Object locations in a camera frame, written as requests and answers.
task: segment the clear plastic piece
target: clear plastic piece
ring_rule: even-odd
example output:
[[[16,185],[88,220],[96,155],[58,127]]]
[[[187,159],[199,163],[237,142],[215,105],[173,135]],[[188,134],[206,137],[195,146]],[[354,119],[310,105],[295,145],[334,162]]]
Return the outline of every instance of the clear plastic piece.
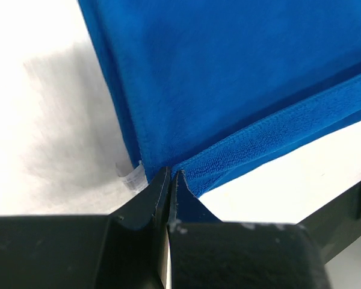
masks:
[[[139,162],[137,166],[131,173],[126,176],[120,176],[120,171],[117,168],[117,173],[120,177],[120,180],[126,185],[126,187],[131,191],[133,195],[136,195],[143,191],[147,186],[146,172],[142,162]]]

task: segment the white surface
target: white surface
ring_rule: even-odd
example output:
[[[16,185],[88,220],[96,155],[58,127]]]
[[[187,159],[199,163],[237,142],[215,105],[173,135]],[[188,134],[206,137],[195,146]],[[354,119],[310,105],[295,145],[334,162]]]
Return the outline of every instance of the white surface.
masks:
[[[0,214],[109,213],[131,198],[115,163],[132,170],[76,1],[0,1]],[[361,123],[202,201],[224,220],[294,223],[359,180]],[[328,266],[336,289],[361,288],[358,244]]]
[[[109,213],[132,170],[76,1],[0,1],[0,214]]]

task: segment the blue microfiber cloth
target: blue microfiber cloth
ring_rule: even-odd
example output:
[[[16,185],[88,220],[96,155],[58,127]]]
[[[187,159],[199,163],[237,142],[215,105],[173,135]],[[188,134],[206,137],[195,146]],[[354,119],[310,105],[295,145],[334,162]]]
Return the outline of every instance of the blue microfiber cloth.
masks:
[[[79,0],[132,162],[196,196],[361,120],[361,0]]]

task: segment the black metal bar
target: black metal bar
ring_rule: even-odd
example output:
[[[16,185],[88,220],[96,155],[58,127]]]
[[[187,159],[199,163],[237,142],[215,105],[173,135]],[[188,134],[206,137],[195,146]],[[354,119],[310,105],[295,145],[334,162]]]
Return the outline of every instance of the black metal bar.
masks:
[[[327,263],[361,236],[361,182],[302,222]]]

